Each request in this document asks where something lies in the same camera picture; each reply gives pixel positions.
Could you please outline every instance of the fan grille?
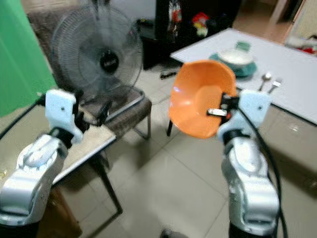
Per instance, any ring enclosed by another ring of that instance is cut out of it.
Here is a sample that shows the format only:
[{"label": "fan grille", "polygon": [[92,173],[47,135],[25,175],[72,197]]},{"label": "fan grille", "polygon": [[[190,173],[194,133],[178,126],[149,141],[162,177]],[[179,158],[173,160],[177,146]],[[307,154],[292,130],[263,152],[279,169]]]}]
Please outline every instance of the fan grille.
[{"label": "fan grille", "polygon": [[142,68],[142,42],[132,22],[107,5],[71,11],[52,39],[58,85],[81,89],[85,97],[124,95]]}]

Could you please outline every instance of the black cable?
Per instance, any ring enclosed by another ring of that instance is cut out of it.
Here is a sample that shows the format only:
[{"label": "black cable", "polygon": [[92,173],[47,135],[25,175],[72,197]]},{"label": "black cable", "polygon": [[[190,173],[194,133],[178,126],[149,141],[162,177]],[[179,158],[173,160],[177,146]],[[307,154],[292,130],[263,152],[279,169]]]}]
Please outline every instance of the black cable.
[{"label": "black cable", "polygon": [[27,110],[20,114],[13,122],[10,123],[1,133],[0,140],[17,124],[25,115],[27,115],[37,105],[45,105],[45,95],[42,95],[35,103],[33,103]]},{"label": "black cable", "polygon": [[255,125],[252,123],[252,121],[249,119],[249,117],[244,113],[244,111],[241,108],[238,108],[238,110],[241,112],[241,114],[243,115],[243,117],[246,119],[246,121],[248,122],[248,124],[250,125],[250,127],[252,128],[252,130],[254,131],[254,133],[256,134],[262,148],[264,149],[275,174],[275,179],[276,179],[276,186],[277,186],[277,196],[279,199],[279,213],[278,213],[278,217],[276,219],[276,230],[275,233],[277,233],[277,226],[278,226],[278,218],[281,219],[281,223],[282,223],[282,228],[283,228],[283,236],[284,238],[288,238],[288,231],[287,231],[287,226],[286,226],[286,221],[285,221],[285,217],[284,217],[284,213],[282,210],[282,189],[281,189],[281,179],[280,179],[280,173],[278,171],[277,168],[277,164],[275,162],[275,159],[271,153],[270,148],[268,147],[268,145],[265,143],[264,139],[262,138],[262,136],[260,135],[258,129],[255,127]]}]

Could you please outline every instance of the orange bowl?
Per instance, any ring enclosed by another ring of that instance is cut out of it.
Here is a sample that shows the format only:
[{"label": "orange bowl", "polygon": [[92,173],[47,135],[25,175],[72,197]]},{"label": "orange bowl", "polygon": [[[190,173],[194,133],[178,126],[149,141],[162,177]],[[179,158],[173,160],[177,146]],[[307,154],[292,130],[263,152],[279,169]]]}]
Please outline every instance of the orange bowl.
[{"label": "orange bowl", "polygon": [[220,107],[222,93],[236,96],[235,75],[213,60],[185,63],[177,74],[169,105],[169,118],[184,133],[209,138],[216,134],[221,117],[206,116]]}]

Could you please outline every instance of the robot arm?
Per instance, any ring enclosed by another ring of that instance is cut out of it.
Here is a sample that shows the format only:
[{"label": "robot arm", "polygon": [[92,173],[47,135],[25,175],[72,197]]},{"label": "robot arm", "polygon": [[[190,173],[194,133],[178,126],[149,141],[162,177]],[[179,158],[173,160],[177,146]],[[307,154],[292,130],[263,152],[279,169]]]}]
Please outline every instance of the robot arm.
[{"label": "robot arm", "polygon": [[0,192],[1,237],[35,237],[54,178],[73,143],[89,128],[78,113],[75,96],[61,90],[46,93],[46,117],[52,128],[20,153],[15,172]]},{"label": "robot arm", "polygon": [[[243,110],[259,127],[269,106],[267,93],[245,90],[233,108]],[[229,187],[230,233],[239,231],[248,237],[270,237],[279,212],[278,195],[268,178],[265,157],[251,138],[250,125],[240,111],[233,109],[231,113],[230,120],[222,124],[217,133],[225,144],[221,168]]]}]

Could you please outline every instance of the table leg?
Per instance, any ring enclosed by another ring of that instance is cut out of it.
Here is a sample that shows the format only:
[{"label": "table leg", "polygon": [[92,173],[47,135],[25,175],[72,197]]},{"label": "table leg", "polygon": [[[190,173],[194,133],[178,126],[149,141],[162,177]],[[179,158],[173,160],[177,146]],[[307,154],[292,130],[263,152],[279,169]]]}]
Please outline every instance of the table leg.
[{"label": "table leg", "polygon": [[105,221],[101,226],[99,226],[94,232],[92,232],[89,235],[89,238],[93,238],[95,237],[97,234],[99,234],[103,229],[105,229],[108,225],[111,224],[111,222],[113,222],[118,216],[120,216],[123,213],[123,209],[122,206],[114,192],[114,189],[111,185],[111,182],[108,178],[108,175],[106,173],[104,164],[103,164],[103,160],[106,159],[104,158],[102,155],[97,154],[94,157],[92,157],[90,159],[90,165],[92,166],[92,168],[95,170],[95,172],[99,175],[99,177],[101,178],[101,180],[104,183],[105,188],[107,189],[110,198],[112,199],[112,202],[114,203],[117,212],[115,214],[113,214],[107,221]]}]

